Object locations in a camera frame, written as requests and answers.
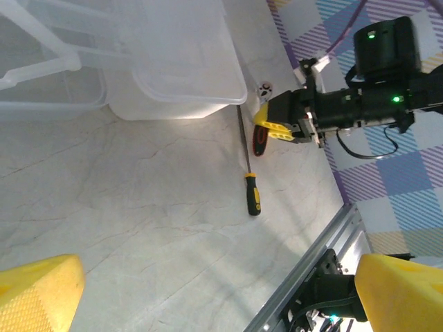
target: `plastic storage box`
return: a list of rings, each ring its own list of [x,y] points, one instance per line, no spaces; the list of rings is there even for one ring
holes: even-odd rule
[[[220,0],[0,0],[0,31],[0,120],[99,108],[119,72],[162,102],[246,99]]]
[[[130,72],[119,73],[113,80],[118,88],[109,100],[110,109],[123,120],[201,119],[227,104],[207,102],[161,102],[151,98]]]

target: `wire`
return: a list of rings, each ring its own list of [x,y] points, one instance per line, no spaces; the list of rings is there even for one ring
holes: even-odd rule
[[[395,128],[396,126],[397,126],[397,124],[392,123],[389,126],[385,127],[385,129],[383,130],[386,138],[392,143],[392,145],[394,145],[394,151],[389,152],[388,154],[379,154],[378,156],[364,156],[363,154],[357,154],[357,153],[351,151],[350,148],[345,145],[345,143],[341,139],[340,135],[338,134],[340,129],[337,129],[336,135],[337,135],[338,142],[340,143],[341,147],[344,148],[344,150],[347,152],[347,154],[349,154],[355,158],[358,158],[358,159],[365,159],[365,160],[377,159],[378,160],[378,159],[382,159],[382,158],[385,158],[387,156],[394,154],[399,149],[399,145],[397,144],[397,142],[395,142],[391,137],[389,137],[388,133],[386,132],[387,129]]]
[[[328,329],[329,329],[329,327],[331,327],[332,326],[332,322],[331,322],[331,320],[329,320],[329,319],[325,319],[324,321],[323,321],[323,325],[321,326],[321,328],[320,328],[320,332],[326,332]]]
[[[343,323],[343,318],[340,318],[328,332],[339,332],[341,330],[341,324]]]
[[[352,88],[352,86],[355,86],[357,84],[357,82],[353,82],[352,79],[355,77],[355,75],[357,74],[357,69],[354,66],[351,67],[351,69],[347,72],[346,76],[345,76],[345,81],[346,84]]]
[[[334,50],[339,46],[343,40],[345,40],[347,34],[351,31],[352,26],[354,25],[355,21],[357,20],[357,17],[360,15],[361,11],[363,10],[363,7],[368,2],[368,0],[361,0],[359,5],[357,6],[354,14],[352,14],[351,19],[346,24],[346,27],[343,29],[340,36],[338,36],[337,40],[332,43],[332,45],[326,50],[326,54],[330,54],[334,52]]]
[[[351,332],[351,329],[352,329],[352,325],[354,324],[354,320],[351,320],[350,322],[349,322],[349,325],[347,326],[347,329],[346,329],[346,332]]]
[[[333,301],[326,301],[326,302],[320,302],[316,304],[312,304],[311,306],[307,306],[301,310],[299,310],[295,315],[292,317],[292,323],[289,327],[289,332],[293,331],[294,326],[296,325],[297,319],[302,317],[303,315],[306,315],[308,311],[312,311],[315,309],[322,309],[322,308],[333,308],[335,306],[348,306],[352,303],[354,303],[354,300],[357,299],[359,296],[354,295],[351,297],[346,297],[345,299],[335,299]]]

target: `screwdriver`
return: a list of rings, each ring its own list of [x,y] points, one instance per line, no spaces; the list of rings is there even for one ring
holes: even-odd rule
[[[260,204],[260,195],[258,193],[257,184],[255,183],[256,175],[251,172],[251,163],[249,161],[248,154],[248,143],[246,141],[246,132],[244,130],[242,108],[237,105],[238,123],[240,127],[240,136],[242,139],[242,144],[244,148],[244,153],[246,155],[246,164],[248,165],[248,173],[245,175],[246,178],[246,200],[248,202],[248,211],[251,216],[258,216],[262,211],[262,206]]]

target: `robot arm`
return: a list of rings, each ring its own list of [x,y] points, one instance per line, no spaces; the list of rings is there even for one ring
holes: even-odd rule
[[[405,133],[415,121],[413,110],[443,114],[443,66],[430,74],[421,72],[408,17],[361,29],[354,36],[354,46],[356,65],[346,76],[348,89],[317,92],[311,69],[316,60],[303,60],[305,88],[270,100],[260,109],[256,124],[268,127],[274,138],[294,143],[314,140],[324,147],[328,133],[338,136],[343,129],[375,125],[397,127]],[[364,81],[352,81],[354,76]],[[357,158],[384,156],[350,154]]]

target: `table surface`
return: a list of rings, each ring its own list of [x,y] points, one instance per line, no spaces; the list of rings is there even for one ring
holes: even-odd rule
[[[249,82],[294,89],[266,3],[225,5]],[[78,253],[87,285],[72,331],[241,331],[342,205],[315,145],[272,140],[251,162],[256,218],[235,107],[0,124],[0,269]]]

